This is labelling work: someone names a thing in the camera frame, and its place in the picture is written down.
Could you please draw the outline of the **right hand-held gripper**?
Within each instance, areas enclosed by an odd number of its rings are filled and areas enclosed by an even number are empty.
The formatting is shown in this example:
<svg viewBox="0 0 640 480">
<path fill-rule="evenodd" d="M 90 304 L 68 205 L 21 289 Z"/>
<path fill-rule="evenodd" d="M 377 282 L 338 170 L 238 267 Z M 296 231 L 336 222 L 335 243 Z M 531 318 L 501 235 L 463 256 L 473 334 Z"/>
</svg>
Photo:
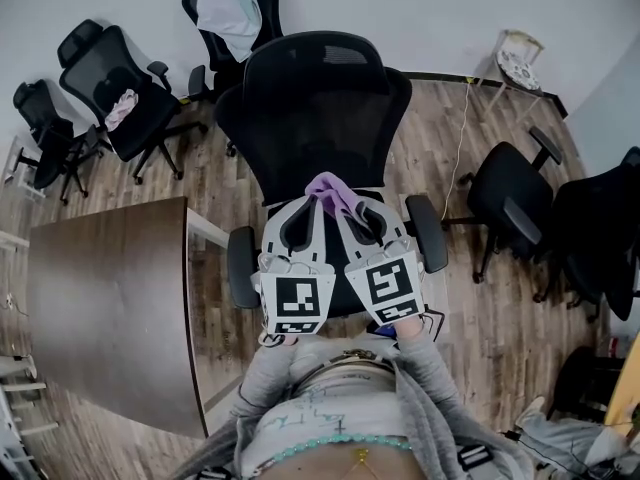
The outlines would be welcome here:
<svg viewBox="0 0 640 480">
<path fill-rule="evenodd" d="M 379 326 L 423 315 L 423 264 L 404 222 L 380 201 L 367 201 L 364 217 L 362 226 L 348 214 L 336 215 L 352 289 Z"/>
</svg>

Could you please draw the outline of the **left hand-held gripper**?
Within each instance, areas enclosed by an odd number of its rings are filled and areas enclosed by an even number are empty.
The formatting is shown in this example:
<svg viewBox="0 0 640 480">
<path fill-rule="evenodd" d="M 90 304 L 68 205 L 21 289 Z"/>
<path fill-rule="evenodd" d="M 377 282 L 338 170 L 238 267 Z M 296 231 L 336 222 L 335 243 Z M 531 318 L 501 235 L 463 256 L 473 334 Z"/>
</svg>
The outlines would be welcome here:
<svg viewBox="0 0 640 480">
<path fill-rule="evenodd" d="M 328 318 L 336 274 L 326 262 L 324 219 L 323 204 L 305 195 L 267 220 L 251 282 L 271 335 L 313 335 Z"/>
</svg>

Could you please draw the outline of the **purple wiping cloth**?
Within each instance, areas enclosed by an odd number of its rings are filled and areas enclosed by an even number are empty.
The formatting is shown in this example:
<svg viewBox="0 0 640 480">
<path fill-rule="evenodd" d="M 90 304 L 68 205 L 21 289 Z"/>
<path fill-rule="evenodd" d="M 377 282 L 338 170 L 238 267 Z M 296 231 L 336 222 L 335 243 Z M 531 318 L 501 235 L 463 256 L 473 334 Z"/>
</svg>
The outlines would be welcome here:
<svg viewBox="0 0 640 480">
<path fill-rule="evenodd" d="M 324 211 L 336 219 L 339 215 L 349 217 L 366 226 L 366 202 L 341 178 L 331 172 L 318 174 L 305 188 L 304 193 L 316 197 Z"/>
</svg>

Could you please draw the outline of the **black mesh office chair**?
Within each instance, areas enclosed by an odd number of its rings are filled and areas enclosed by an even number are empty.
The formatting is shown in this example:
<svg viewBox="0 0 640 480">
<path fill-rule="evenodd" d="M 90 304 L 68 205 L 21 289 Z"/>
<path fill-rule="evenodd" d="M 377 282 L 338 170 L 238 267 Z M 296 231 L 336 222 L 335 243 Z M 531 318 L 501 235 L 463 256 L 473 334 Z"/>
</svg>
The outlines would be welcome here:
<svg viewBox="0 0 640 480">
<path fill-rule="evenodd" d="M 384 202 L 366 188 L 384 186 L 394 135 L 412 96 L 410 80 L 385 67 L 360 36 L 311 31 L 283 36 L 254 51 L 242 83 L 217 101 L 219 128 L 244 157 L 261 188 L 268 217 L 304 195 L 312 179 L 331 172 L 356 193 Z M 408 234 L 431 274 L 448 264 L 440 218 L 426 195 L 405 199 Z M 250 276 L 258 271 L 251 226 L 229 235 L 227 273 L 236 307 L 259 308 Z"/>
<path fill-rule="evenodd" d="M 96 128 L 91 126 L 84 134 L 75 135 L 73 123 L 58 114 L 43 79 L 21 83 L 13 95 L 13 105 L 29 125 L 31 137 L 41 153 L 39 160 L 26 157 L 22 152 L 17 159 L 17 163 L 35 169 L 33 188 L 43 190 L 62 176 L 59 200 L 64 206 L 69 203 L 71 181 L 82 197 L 87 198 L 89 192 L 83 187 L 79 167 L 94 156 L 103 156 Z"/>
<path fill-rule="evenodd" d="M 143 183 L 141 170 L 154 151 L 161 153 L 175 179 L 183 178 L 165 140 L 192 129 L 206 133 L 208 126 L 200 121 L 170 125 L 183 104 L 172 94 L 165 63 L 153 61 L 147 68 L 140 68 L 122 29 L 117 25 L 103 27 L 91 19 L 81 22 L 65 37 L 57 57 L 62 68 L 61 88 L 93 112 L 121 161 L 138 161 L 132 174 L 136 184 Z M 138 94 L 138 103 L 114 131 L 108 132 L 104 119 L 127 89 Z"/>
<path fill-rule="evenodd" d="M 468 184 L 467 207 L 471 215 L 442 220 L 442 228 L 452 225 L 484 225 L 488 229 L 479 270 L 472 273 L 476 284 L 484 281 L 491 257 L 502 249 L 511 250 L 516 259 L 531 259 L 543 237 L 543 228 L 551 212 L 553 189 L 541 174 L 551 159 L 562 163 L 556 144 L 539 127 L 528 134 L 540 151 L 528 161 L 512 144 L 502 141 L 491 149 L 476 173 L 467 173 L 458 183 Z"/>
<path fill-rule="evenodd" d="M 621 163 L 596 176 L 563 184 L 551 207 L 535 260 L 548 261 L 548 282 L 533 300 L 545 301 L 561 276 L 576 298 L 569 309 L 587 301 L 595 313 L 600 304 L 622 321 L 629 318 L 640 263 L 640 147 Z"/>
<path fill-rule="evenodd" d="M 262 13 L 263 21 L 257 39 L 249 50 L 250 53 L 283 36 L 279 18 L 279 0 L 257 0 L 257 4 Z M 192 101 L 206 99 L 215 103 L 225 91 L 242 82 L 246 61 L 236 61 L 223 39 L 213 32 L 200 30 L 199 34 L 209 55 L 209 69 L 213 73 L 213 88 L 210 89 L 206 84 L 205 66 L 199 65 L 192 70 L 189 76 L 189 97 Z"/>
</svg>

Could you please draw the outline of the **person's right forearm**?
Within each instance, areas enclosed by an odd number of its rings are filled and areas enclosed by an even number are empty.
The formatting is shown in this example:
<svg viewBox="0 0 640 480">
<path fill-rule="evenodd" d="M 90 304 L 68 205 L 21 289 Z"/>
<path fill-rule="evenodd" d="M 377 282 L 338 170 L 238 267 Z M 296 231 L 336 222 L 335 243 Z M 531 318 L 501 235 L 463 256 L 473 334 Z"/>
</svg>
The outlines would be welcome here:
<svg viewBox="0 0 640 480">
<path fill-rule="evenodd" d="M 394 325 L 403 361 L 429 398 L 445 411 L 463 407 L 455 382 L 421 317 Z"/>
</svg>

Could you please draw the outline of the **person's left forearm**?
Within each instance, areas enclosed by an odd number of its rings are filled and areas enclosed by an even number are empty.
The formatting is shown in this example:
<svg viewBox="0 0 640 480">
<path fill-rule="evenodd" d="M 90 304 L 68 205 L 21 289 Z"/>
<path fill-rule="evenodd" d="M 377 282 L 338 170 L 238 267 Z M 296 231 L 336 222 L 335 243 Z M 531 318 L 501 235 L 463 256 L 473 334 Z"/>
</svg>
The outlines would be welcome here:
<svg viewBox="0 0 640 480">
<path fill-rule="evenodd" d="M 298 338 L 282 335 L 267 341 L 255 353 L 237 391 L 235 411 L 240 416 L 262 415 L 276 405 L 285 392 Z"/>
</svg>

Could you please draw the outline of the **white stool patterned cushion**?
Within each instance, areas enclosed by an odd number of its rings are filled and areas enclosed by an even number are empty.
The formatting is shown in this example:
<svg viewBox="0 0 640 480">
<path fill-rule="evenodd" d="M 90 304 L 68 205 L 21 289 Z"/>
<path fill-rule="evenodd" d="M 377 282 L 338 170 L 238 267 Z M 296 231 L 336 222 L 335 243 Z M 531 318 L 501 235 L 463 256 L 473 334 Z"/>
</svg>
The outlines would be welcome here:
<svg viewBox="0 0 640 480">
<path fill-rule="evenodd" d="M 480 88 L 493 74 L 498 76 L 499 87 L 482 115 L 486 119 L 498 99 L 507 88 L 527 93 L 532 97 L 529 106 L 519 114 L 515 124 L 519 125 L 544 96 L 540 81 L 534 72 L 534 64 L 544 51 L 544 45 L 530 34 L 518 29 L 503 29 L 496 44 L 487 57 L 477 83 Z"/>
</svg>

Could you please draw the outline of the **person's own body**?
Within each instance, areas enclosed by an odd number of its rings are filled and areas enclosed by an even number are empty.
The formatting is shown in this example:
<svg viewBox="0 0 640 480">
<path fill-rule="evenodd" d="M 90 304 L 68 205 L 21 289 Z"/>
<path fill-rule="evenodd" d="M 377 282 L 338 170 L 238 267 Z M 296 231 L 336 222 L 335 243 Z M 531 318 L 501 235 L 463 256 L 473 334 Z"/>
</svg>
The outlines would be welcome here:
<svg viewBox="0 0 640 480">
<path fill-rule="evenodd" d="M 519 447 L 469 410 L 440 409 L 410 375 L 398 339 L 297 337 L 288 386 L 262 415 L 240 416 L 237 391 L 220 429 L 169 480 L 534 480 Z M 331 369 L 351 349 L 389 359 L 395 373 Z"/>
</svg>

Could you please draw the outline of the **dark wooden table white legs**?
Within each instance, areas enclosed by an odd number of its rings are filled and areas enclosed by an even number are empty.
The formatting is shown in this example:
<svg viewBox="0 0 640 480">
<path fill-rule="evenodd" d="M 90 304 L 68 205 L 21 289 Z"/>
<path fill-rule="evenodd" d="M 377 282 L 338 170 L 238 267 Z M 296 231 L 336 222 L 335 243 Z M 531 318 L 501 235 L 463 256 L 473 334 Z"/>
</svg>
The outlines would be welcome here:
<svg viewBox="0 0 640 480">
<path fill-rule="evenodd" d="M 183 197 L 34 227 L 26 303 L 39 373 L 124 418 L 206 437 L 191 331 L 191 234 L 229 243 Z"/>
</svg>

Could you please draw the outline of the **pink and white cloth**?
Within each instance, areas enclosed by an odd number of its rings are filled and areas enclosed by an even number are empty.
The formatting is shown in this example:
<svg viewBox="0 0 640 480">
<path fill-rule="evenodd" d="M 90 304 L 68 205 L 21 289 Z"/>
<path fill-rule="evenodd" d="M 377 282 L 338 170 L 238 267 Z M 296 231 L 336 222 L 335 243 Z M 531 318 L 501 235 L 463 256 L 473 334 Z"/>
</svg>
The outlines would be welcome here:
<svg viewBox="0 0 640 480">
<path fill-rule="evenodd" d="M 132 89 L 127 89 L 124 92 L 104 119 L 108 132 L 114 131 L 124 121 L 136 107 L 138 100 L 138 94 Z"/>
</svg>

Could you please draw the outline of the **white garment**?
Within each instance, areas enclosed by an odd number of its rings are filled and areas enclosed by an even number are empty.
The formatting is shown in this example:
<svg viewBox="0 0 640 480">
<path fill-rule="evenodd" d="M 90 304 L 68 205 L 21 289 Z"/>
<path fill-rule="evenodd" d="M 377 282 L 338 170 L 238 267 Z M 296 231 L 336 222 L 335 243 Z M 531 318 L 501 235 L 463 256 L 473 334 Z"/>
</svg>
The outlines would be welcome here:
<svg viewBox="0 0 640 480">
<path fill-rule="evenodd" d="M 245 61 L 262 28 L 258 0 L 197 0 L 197 28 L 219 36 L 237 62 Z"/>
</svg>

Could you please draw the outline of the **pale wooden desk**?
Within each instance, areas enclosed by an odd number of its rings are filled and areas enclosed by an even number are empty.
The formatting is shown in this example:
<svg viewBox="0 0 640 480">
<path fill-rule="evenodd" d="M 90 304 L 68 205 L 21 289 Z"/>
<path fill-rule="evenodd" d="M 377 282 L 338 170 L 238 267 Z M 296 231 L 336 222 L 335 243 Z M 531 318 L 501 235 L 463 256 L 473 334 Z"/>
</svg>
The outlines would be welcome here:
<svg viewBox="0 0 640 480">
<path fill-rule="evenodd" d="M 2 172 L 3 187 L 14 189 L 30 200 L 45 199 L 45 192 L 34 187 L 40 157 L 41 151 L 32 139 L 15 136 Z"/>
</svg>

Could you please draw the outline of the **yellow wooden table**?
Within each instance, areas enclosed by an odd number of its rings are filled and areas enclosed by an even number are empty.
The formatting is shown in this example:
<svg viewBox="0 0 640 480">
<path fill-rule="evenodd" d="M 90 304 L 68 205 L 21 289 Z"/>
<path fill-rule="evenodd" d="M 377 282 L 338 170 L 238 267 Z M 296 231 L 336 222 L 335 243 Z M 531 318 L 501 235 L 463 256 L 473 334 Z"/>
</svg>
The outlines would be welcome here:
<svg viewBox="0 0 640 480">
<path fill-rule="evenodd" d="M 633 413 L 640 404 L 640 349 L 626 357 L 612 397 L 608 403 L 604 424 L 622 436 L 633 431 Z"/>
</svg>

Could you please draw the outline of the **white metal rack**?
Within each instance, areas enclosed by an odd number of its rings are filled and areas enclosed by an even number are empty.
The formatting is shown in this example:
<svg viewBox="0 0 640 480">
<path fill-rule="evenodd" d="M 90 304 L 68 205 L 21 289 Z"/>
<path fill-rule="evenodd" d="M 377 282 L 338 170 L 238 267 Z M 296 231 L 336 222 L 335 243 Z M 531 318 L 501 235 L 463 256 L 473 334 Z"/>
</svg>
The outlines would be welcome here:
<svg viewBox="0 0 640 480">
<path fill-rule="evenodd" d="M 31 355 L 0 354 L 0 480 L 50 480 L 27 449 L 25 438 L 56 430 L 59 422 L 24 421 L 46 388 L 38 380 Z"/>
</svg>

